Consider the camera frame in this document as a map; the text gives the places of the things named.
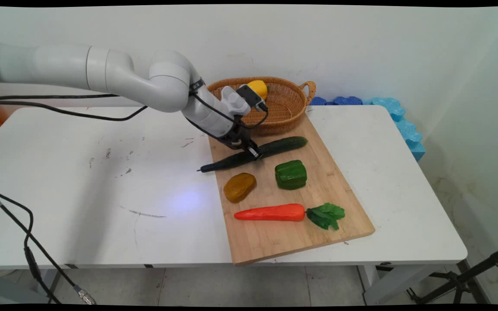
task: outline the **robotic arm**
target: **robotic arm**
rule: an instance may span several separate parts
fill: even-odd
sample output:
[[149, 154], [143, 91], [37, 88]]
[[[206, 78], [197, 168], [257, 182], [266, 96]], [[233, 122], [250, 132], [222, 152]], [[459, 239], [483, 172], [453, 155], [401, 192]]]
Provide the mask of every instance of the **robotic arm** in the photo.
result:
[[231, 149], [251, 152], [255, 159], [262, 155], [241, 122], [253, 106], [268, 110], [262, 98], [243, 85], [237, 91], [224, 87], [218, 100], [190, 61], [176, 51], [156, 53], [150, 78], [144, 79], [134, 72], [132, 58], [120, 51], [88, 45], [22, 48], [0, 43], [0, 82], [75, 87], [123, 96], [162, 112], [181, 111], [190, 123]]

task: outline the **cable connector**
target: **cable connector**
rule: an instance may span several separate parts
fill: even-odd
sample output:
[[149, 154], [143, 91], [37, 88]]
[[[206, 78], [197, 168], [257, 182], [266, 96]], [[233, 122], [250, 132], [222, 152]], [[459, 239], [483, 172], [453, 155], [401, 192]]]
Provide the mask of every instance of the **cable connector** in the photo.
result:
[[80, 296], [86, 305], [97, 305], [95, 299], [93, 299], [93, 297], [91, 297], [91, 295], [80, 286], [75, 285], [74, 290], [78, 293], [78, 296]]
[[28, 262], [28, 267], [30, 268], [30, 272], [32, 273], [32, 276], [36, 281], [39, 281], [42, 279], [42, 274], [40, 272], [40, 268], [38, 267], [38, 264], [36, 263], [36, 259], [34, 258], [34, 254], [32, 254], [32, 251], [28, 246], [24, 248], [24, 254], [26, 255], [26, 262]]

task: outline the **black cable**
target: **black cable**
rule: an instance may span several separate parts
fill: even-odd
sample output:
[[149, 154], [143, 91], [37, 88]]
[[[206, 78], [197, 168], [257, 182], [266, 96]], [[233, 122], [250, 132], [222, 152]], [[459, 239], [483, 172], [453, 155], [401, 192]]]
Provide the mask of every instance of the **black cable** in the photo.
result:
[[142, 112], [147, 108], [147, 106], [143, 106], [139, 110], [136, 110], [130, 116], [125, 118], [110, 118], [104, 116], [94, 116], [92, 114], [80, 114], [79, 112], [71, 112], [59, 108], [54, 108], [53, 106], [49, 106], [46, 104], [40, 104], [38, 102], [28, 102], [28, 101], [7, 101], [12, 99], [78, 99], [78, 98], [102, 98], [102, 97], [117, 97], [118, 95], [114, 94], [98, 94], [98, 95], [24, 95], [24, 96], [0, 96], [0, 105], [13, 105], [13, 106], [32, 106], [38, 108], [45, 108], [55, 112], [59, 112], [61, 114], [69, 114], [71, 116], [98, 119], [98, 120], [106, 120], [106, 121], [126, 121], [130, 120], [138, 113]]
[[[23, 210], [26, 210], [26, 211], [29, 211], [29, 213], [31, 213], [32, 211], [30, 211], [26, 206], [22, 205], [21, 203], [18, 203], [16, 201], [14, 201], [13, 199], [10, 199], [2, 194], [0, 194], [0, 198], [6, 200], [6, 201], [9, 201], [13, 204], [15, 204], [16, 206], [22, 208]], [[38, 248], [41, 250], [41, 252], [43, 253], [43, 255], [45, 255], [47, 257], [47, 259], [51, 262], [51, 264], [57, 269], [57, 271], [59, 271], [59, 273], [69, 282], [69, 284], [74, 287], [75, 284], [74, 282], [65, 274], [65, 272], [63, 271], [63, 269], [61, 269], [61, 267], [59, 267], [59, 265], [57, 264], [57, 262], [55, 262], [55, 260], [53, 260], [53, 258], [51, 256], [49, 256], [49, 254], [47, 253], [47, 251], [45, 250], [45, 248], [43, 248], [43, 246], [40, 244], [40, 242], [38, 242], [38, 240], [32, 235], [31, 232], [28, 232], [28, 229], [26, 229], [26, 227], [10, 212], [8, 211], [4, 206], [0, 206], [3, 211], [5, 211], [5, 213], [7, 215], [9, 215], [9, 217], [11, 217], [14, 222], [16, 224], [18, 224], [18, 226], [20, 228], [22, 228], [22, 230], [24, 232], [26, 232], [26, 234], [32, 239], [32, 241], [34, 241], [34, 243], [36, 244], [36, 246], [38, 246]]]
[[[1, 203], [1, 201], [0, 201], [0, 207], [7, 215], [9, 215], [9, 217], [11, 217], [11, 219], [13, 219], [13, 221], [16, 224], [18, 224], [22, 228], [22, 230], [24, 230], [24, 232], [26, 232], [27, 237], [29, 235], [30, 236], [32, 235], [31, 231], [32, 231], [32, 226], [34, 225], [34, 218], [33, 218], [33, 214], [31, 211], [29, 211], [30, 225], [29, 225], [28, 230], [26, 230], [26, 227], [24, 227], [24, 225], [13, 215], [13, 213], [11, 213], [5, 207], [5, 205], [3, 203]], [[57, 297], [55, 297], [55, 295], [50, 291], [50, 289], [47, 287], [47, 285], [45, 285], [45, 283], [43, 282], [43, 279], [41, 277], [42, 275], [39, 271], [38, 265], [36, 264], [36, 261], [34, 259], [34, 255], [32, 254], [32, 251], [30, 250], [30, 248], [27, 245], [27, 242], [28, 242], [28, 240], [24, 240], [24, 253], [26, 254], [26, 261], [28, 262], [28, 267], [30, 268], [30, 272], [32, 273], [32, 276], [34, 277], [34, 279], [36, 281], [38, 281], [39, 285], [41, 285], [43, 290], [47, 293], [49, 299], [53, 300], [57, 304], [61, 304], [59, 299], [57, 299]]]
[[237, 122], [236, 120], [230, 118], [229, 116], [223, 114], [222, 112], [216, 110], [213, 106], [207, 104], [205, 101], [203, 101], [201, 99], [201, 97], [197, 96], [196, 93], [190, 93], [190, 95], [194, 96], [195, 98], [197, 98], [197, 100], [199, 100], [201, 102], [201, 104], [204, 104], [207, 108], [209, 108], [210, 110], [213, 110], [214, 112], [216, 112], [217, 114], [220, 114], [221, 116], [223, 116], [224, 118], [230, 120], [231, 122], [233, 122], [234, 124], [237, 124], [243, 128], [246, 128], [248, 130], [251, 130], [259, 125], [261, 125], [262, 122], [264, 122], [266, 120], [266, 118], [268, 118], [268, 108], [265, 108], [263, 109], [265, 112], [266, 112], [266, 115], [264, 118], [262, 118], [262, 120], [260, 120], [257, 124], [253, 125], [253, 126], [245, 126], [245, 124], [241, 123], [241, 122]]

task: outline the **foam block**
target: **foam block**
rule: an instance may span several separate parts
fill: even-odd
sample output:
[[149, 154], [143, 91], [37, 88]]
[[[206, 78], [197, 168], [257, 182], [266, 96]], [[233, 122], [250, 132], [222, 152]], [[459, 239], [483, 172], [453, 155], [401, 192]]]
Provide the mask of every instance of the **foam block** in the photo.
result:
[[372, 100], [366, 103], [367, 105], [380, 105], [383, 106], [389, 112], [393, 121], [395, 121], [395, 125], [397, 129], [403, 136], [405, 143], [409, 146], [412, 155], [414, 156], [416, 161], [419, 161], [422, 156], [425, 154], [425, 148], [420, 143], [421, 134], [416, 131], [416, 126], [411, 122], [408, 122], [404, 115], [405, 109], [401, 107], [401, 103], [394, 98], [379, 98], [374, 97]]
[[418, 162], [425, 154], [425, 148], [421, 143], [417, 143], [416, 146], [411, 148], [411, 153], [415, 157], [416, 162]]
[[311, 106], [324, 106], [326, 105], [326, 100], [322, 97], [315, 96], [313, 100], [310, 102]]
[[349, 98], [338, 96], [334, 99], [334, 103], [339, 106], [345, 105], [362, 105], [362, 100], [358, 97], [350, 96]]
[[399, 122], [395, 122], [395, 125], [399, 129], [401, 136], [403, 136], [409, 148], [412, 148], [420, 143], [421, 134], [416, 131], [416, 126], [414, 124], [408, 122], [404, 117], [402, 117]]
[[374, 97], [369, 105], [380, 105], [385, 107], [395, 122], [399, 122], [405, 115], [405, 109], [401, 107], [401, 103], [395, 98]]

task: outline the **black tripod stand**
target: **black tripod stand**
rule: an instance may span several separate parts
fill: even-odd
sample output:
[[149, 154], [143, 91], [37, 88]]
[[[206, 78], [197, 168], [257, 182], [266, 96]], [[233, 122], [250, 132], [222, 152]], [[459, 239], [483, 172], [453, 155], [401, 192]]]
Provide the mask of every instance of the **black tripod stand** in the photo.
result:
[[483, 273], [484, 271], [492, 268], [493, 266], [498, 267], [498, 251], [494, 252], [489, 258], [486, 260], [483, 260], [479, 264], [476, 264], [474, 267], [470, 268], [466, 272], [462, 274], [456, 274], [454, 272], [449, 272], [449, 273], [432, 273], [430, 274], [431, 277], [439, 277], [439, 278], [446, 278], [449, 281], [445, 283], [444, 285], [441, 285], [437, 289], [434, 289], [431, 291], [429, 294], [425, 295], [424, 297], [419, 297], [415, 294], [415, 292], [409, 288], [407, 289], [407, 294], [411, 297], [411, 299], [417, 304], [417, 305], [423, 305], [425, 303], [429, 303], [430, 301], [436, 299], [437, 297], [444, 295], [446, 292], [451, 291], [452, 289], [455, 289], [455, 298], [453, 300], [453, 303], [460, 303], [460, 299], [462, 298], [462, 293], [463, 292], [470, 292], [470, 289], [466, 286], [466, 283], [470, 281], [472, 278], [477, 276], [478, 274]]

